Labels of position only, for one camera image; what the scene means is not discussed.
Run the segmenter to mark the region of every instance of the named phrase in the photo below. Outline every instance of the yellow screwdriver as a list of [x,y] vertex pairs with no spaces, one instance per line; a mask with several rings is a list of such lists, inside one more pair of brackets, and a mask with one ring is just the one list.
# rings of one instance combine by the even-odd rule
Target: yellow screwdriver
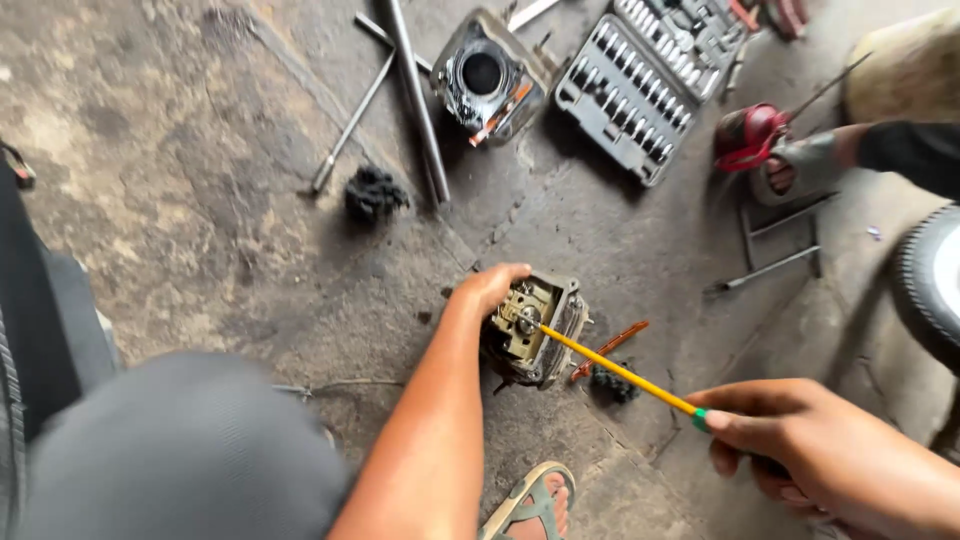
[[580,353],[581,355],[586,356],[587,358],[593,360],[594,362],[602,365],[603,367],[616,373],[620,377],[628,380],[633,385],[639,386],[641,389],[645,390],[647,393],[653,395],[654,397],[660,399],[664,403],[676,407],[677,409],[681,410],[684,414],[687,414],[690,416],[691,422],[693,423],[694,426],[696,426],[698,430],[703,431],[705,433],[710,433],[710,429],[707,427],[707,423],[706,423],[707,409],[696,407],[685,402],[684,400],[678,398],[677,396],[674,396],[670,392],[667,392],[666,390],[660,388],[659,386],[653,384],[652,382],[649,382],[648,380],[631,373],[630,371],[598,355],[594,351],[591,351],[587,347],[584,347],[583,345],[577,343],[576,341],[570,339],[569,337],[566,337],[565,335],[551,329],[550,327],[544,324],[538,323],[537,321],[531,319],[530,317],[527,317],[525,315],[518,313],[517,318],[520,318],[526,321],[527,323],[533,325],[534,327],[540,328],[540,331],[552,337],[553,339],[556,339],[557,341],[563,343],[573,351],[576,351],[577,353]]

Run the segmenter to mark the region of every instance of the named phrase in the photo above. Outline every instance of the metal stand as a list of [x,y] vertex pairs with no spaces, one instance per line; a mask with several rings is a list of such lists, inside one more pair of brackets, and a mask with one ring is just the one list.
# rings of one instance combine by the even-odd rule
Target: metal stand
[[[800,260],[805,258],[808,255],[813,255],[813,275],[818,280],[824,276],[823,263],[820,258],[820,250],[822,249],[820,245],[820,234],[817,228],[817,214],[816,210],[825,205],[826,203],[832,201],[836,198],[839,193],[829,193],[823,197],[817,199],[813,203],[799,209],[789,215],[786,215],[778,220],[775,220],[771,223],[763,225],[757,229],[753,228],[753,225],[750,223],[750,214],[747,210],[747,202],[744,200],[740,203],[740,231],[743,234],[743,247],[744,253],[747,259],[747,270],[750,271],[746,276],[730,280],[728,282],[717,283],[707,289],[706,292],[712,293],[721,293],[733,290],[743,284],[746,284],[749,281],[752,281],[755,278],[780,268],[786,264],[789,264],[795,260]],[[754,238],[760,236],[764,233],[769,233],[773,229],[789,223],[797,218],[808,215],[810,220],[810,246],[804,249],[801,249],[797,253],[784,257],[775,262],[771,262],[762,268],[756,267],[756,258],[754,255]]]

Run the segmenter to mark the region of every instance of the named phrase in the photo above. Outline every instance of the tire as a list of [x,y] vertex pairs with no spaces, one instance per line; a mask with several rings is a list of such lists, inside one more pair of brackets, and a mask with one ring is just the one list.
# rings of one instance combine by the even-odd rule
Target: tire
[[960,375],[960,206],[943,207],[910,231],[894,264],[900,320],[934,358]]

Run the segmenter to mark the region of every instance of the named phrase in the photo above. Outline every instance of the sandal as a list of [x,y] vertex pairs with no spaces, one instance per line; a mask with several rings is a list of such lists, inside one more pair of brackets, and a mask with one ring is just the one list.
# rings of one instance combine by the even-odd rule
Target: sandal
[[833,154],[835,146],[836,135],[833,132],[816,134],[790,143],[781,138],[770,154],[793,167],[793,182],[785,193],[777,193],[770,185],[770,175],[767,174],[764,163],[750,172],[750,186],[754,196],[761,204],[775,207],[836,183],[844,169]]
[[[505,534],[507,528],[516,522],[540,518],[546,530],[547,540],[563,540],[557,529],[553,515],[554,499],[550,497],[543,478],[550,473],[560,473],[564,477],[564,487],[569,491],[566,508],[573,507],[574,482],[570,470],[556,461],[546,461],[534,467],[523,480],[516,483],[514,489],[493,513],[487,523],[477,531],[477,540],[513,540]],[[533,497],[533,504],[523,504],[527,497]]]

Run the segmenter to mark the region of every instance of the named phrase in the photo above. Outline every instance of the tool case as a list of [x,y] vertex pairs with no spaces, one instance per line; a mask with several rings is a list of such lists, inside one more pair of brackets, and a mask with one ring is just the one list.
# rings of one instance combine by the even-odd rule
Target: tool case
[[554,101],[653,187],[747,34],[722,0],[613,0],[558,81]]

